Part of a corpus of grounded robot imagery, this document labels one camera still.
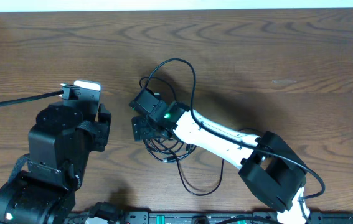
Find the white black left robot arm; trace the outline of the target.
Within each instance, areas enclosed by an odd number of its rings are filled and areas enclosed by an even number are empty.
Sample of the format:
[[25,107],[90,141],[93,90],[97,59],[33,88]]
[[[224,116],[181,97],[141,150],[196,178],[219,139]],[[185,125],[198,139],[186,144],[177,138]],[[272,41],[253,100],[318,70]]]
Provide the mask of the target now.
[[111,113],[100,92],[67,90],[36,117],[21,156],[0,188],[0,223],[63,223],[75,206],[89,154],[108,142]]

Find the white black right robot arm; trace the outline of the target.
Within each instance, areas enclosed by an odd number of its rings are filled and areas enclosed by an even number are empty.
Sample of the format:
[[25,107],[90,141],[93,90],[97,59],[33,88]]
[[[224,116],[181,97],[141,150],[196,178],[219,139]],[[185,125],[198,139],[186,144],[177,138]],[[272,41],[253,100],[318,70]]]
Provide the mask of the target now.
[[150,136],[199,146],[235,166],[250,192],[276,210],[278,222],[308,223],[310,211],[303,198],[306,164],[277,134],[258,136],[226,128],[181,102],[168,105],[147,89],[129,106],[143,118]]

